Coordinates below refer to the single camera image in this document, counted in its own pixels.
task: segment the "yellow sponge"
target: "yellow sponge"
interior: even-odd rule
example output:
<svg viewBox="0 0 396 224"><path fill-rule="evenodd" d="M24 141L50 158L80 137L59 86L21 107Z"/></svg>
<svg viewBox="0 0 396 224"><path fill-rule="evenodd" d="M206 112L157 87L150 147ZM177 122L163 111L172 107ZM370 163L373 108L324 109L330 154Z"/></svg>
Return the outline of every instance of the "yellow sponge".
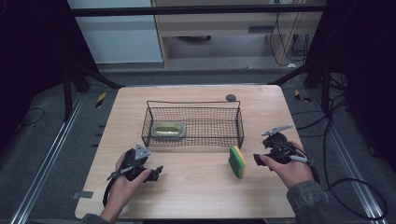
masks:
<svg viewBox="0 0 396 224"><path fill-rule="evenodd" d="M244 177L246 160L239 150L239 147L235 146L230 148L230 159L228 159L228 162L230 163L231 168L233 168L233 173L236 177Z"/></svg>

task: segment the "gray floor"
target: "gray floor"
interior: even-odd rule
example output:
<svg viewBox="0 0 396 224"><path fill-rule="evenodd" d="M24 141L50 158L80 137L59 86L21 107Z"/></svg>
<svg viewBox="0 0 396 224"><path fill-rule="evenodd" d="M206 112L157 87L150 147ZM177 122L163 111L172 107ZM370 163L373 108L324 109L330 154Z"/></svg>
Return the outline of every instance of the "gray floor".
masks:
<svg viewBox="0 0 396 224"><path fill-rule="evenodd" d="M268 42L261 35L212 36L212 39L206 42L174 38L172 44L166 68L139 67L123 73L103 72L103 75L127 86L265 84L283 77L292 70L275 62ZM51 167L47 181L36 198L35 205L29 211L28 222L78 221L74 216L78 200L72 199L72 195L83 189L100 142L100 133L104 130L103 126L106 125L117 94L117 90L111 90L94 79L88 80L92 84L88 93L74 92L75 101L82 97L81 108L56 157L56 162ZM307 103L294 97L294 90L303 87L303 80L304 75L301 75L282 86L290 113L295 114L293 119L297 128L321 118L315 102ZM103 91L106 92L104 103L101 108L95 108L98 95ZM314 100L318 98L318 93L319 88L308 92L309 97ZM339 93L341 92L332 91L332 97ZM32 102L32 108L42 110L32 109L26 114L22 122L26 125L22 125L12 137L7 148L9 153L0 159L0 220L5 223L17 211L63 125L62 86L38 94ZM357 175L377 188L387 199L389 206L389 215L385 221L371 222L362 220L338 202L334 202L341 216L347 223L396 223L396 197L393 195L393 190L396 189L396 175L388 163L383 158L370 155L368 144L359 126L344 106L333 116L332 132L329 133L326 142L325 168L323 137L308 137L323 133L325 125L326 122L321 122L299 131L304 148L318 169L321 186L324 189L327 187L324 181L325 170L331 183L340 178ZM344 147L346 153L340 150L340 147ZM343 184L337 187L335 192L346 204L365 214L361 206L364 197L359 197L356 189L361 189L361 186ZM269 223L285 223L285 220L271 219Z"/></svg>

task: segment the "wire basket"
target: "wire basket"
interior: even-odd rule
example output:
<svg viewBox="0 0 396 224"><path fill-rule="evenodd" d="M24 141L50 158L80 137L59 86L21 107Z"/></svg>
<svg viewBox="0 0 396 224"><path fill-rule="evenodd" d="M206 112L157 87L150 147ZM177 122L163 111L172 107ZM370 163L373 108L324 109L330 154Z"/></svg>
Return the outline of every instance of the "wire basket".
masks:
<svg viewBox="0 0 396 224"><path fill-rule="evenodd" d="M239 101L147 104L142 131L146 147L242 146L245 136ZM157 128L166 132L156 133Z"/></svg>

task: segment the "wooden table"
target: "wooden table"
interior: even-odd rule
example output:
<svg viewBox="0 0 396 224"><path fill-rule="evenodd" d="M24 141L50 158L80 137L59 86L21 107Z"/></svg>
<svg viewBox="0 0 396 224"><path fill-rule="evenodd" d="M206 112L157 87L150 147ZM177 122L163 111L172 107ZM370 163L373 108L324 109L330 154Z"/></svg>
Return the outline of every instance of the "wooden table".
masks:
<svg viewBox="0 0 396 224"><path fill-rule="evenodd" d="M119 90L97 149L76 216L100 214L107 177L122 152L141 143L147 100L172 102L225 101L234 94L241 102L245 140L241 151L247 160L245 177L238 179L228 163L229 149L222 147L152 149L145 167L163 165L157 182L147 182L135 192L120 217L150 218L261 218L294 217L287 188L275 172L257 166L253 153L267 153L263 132L293 124L278 86L172 86L132 87ZM301 144L295 128L284 132Z"/></svg>

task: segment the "human hand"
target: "human hand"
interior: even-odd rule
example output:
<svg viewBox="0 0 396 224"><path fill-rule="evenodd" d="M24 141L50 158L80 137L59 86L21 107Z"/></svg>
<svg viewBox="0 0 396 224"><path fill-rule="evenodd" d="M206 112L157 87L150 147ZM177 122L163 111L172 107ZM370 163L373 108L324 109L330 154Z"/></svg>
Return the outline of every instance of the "human hand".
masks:
<svg viewBox="0 0 396 224"><path fill-rule="evenodd" d="M304 151L297 143L293 141L291 143L294 147ZM282 164L265 155L260 155L260 159L279 175L288 189L302 182L314 180L311 169L304 162L290 161L287 164Z"/></svg>
<svg viewBox="0 0 396 224"><path fill-rule="evenodd" d="M117 161L116 171L119 170L124 156L125 153L123 153ZM100 217L108 223L115 223L122 211L122 208L131 201L134 191L149 177L150 173L151 170L146 169L133 181L129 181L125 175L120 175L111 187L106 207Z"/></svg>

